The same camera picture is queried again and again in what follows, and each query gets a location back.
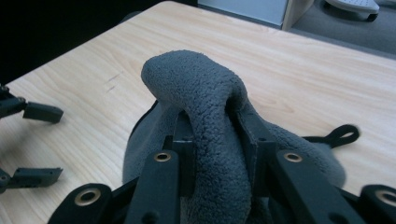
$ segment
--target brass grommet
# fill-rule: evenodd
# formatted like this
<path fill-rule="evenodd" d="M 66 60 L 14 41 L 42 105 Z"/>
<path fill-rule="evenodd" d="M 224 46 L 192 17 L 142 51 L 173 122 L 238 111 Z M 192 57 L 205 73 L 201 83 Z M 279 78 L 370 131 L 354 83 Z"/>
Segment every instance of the brass grommet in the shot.
<path fill-rule="evenodd" d="M 375 196 L 381 200 L 383 203 L 387 203 L 390 206 L 396 207 L 396 194 L 385 190 L 385 189 L 379 189 L 375 191 Z"/>
<path fill-rule="evenodd" d="M 96 202 L 100 196 L 101 192 L 99 189 L 84 189 L 75 198 L 75 204 L 78 206 L 87 206 Z"/>
<path fill-rule="evenodd" d="M 171 154 L 166 152 L 160 152 L 155 154 L 154 160 L 155 161 L 169 161 L 172 158 Z"/>
<path fill-rule="evenodd" d="M 287 161 L 292 161 L 292 162 L 300 162 L 303 160 L 303 158 L 300 155 L 292 153 L 292 152 L 285 153 L 285 155 L 283 155 L 283 157 Z"/>

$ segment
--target gray floor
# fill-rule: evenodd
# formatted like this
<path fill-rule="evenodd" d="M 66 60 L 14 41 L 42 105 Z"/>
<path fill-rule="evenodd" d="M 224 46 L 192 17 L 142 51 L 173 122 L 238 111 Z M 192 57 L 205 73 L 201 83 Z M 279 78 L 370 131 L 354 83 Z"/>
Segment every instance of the gray floor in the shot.
<path fill-rule="evenodd" d="M 368 22 L 366 13 L 324 8 L 324 0 L 316 0 L 290 32 L 396 60 L 396 3 L 376 2 L 378 18 Z"/>

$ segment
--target wooden table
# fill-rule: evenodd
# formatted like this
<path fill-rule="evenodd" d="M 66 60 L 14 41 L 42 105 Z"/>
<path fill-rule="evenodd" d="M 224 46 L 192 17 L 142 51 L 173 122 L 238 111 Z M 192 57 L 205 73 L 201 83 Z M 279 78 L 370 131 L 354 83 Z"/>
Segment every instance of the wooden table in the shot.
<path fill-rule="evenodd" d="M 265 119 L 299 135 L 356 124 L 361 138 L 334 150 L 345 189 L 396 187 L 396 62 L 172 2 L 161 3 L 8 86 L 64 110 L 55 125 L 0 120 L 0 166 L 62 167 L 45 189 L 0 195 L 0 223 L 46 223 L 73 189 L 121 185 L 130 131 L 154 97 L 143 63 L 175 49 L 202 52 L 240 76 Z"/>

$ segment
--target gray fleece pad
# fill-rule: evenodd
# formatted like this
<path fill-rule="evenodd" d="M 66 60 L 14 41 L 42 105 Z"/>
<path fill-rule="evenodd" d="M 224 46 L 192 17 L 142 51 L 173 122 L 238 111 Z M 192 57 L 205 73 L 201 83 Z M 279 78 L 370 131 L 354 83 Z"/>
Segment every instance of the gray fleece pad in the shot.
<path fill-rule="evenodd" d="M 187 50 L 151 58 L 144 64 L 142 79 L 158 104 L 134 127 L 123 182 L 140 175 L 147 155 L 161 150 L 165 136 L 173 134 L 178 113 L 185 110 L 194 133 L 197 173 L 193 195 L 181 201 L 181 223 L 271 222 L 266 199 L 252 197 L 243 149 L 225 111 L 227 105 L 227 109 L 248 108 L 256 113 L 242 80 L 205 55 Z M 311 158 L 332 184 L 344 184 L 344 170 L 331 147 L 262 122 L 280 149 Z"/>

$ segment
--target white object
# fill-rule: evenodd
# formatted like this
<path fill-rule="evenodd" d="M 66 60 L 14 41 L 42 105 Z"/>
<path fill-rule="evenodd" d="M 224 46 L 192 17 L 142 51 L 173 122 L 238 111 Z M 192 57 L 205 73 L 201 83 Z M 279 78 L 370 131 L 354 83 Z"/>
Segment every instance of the white object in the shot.
<path fill-rule="evenodd" d="M 369 21 L 375 20 L 379 11 L 379 5 L 374 0 L 326 0 L 326 2 L 343 10 L 370 13 Z"/>

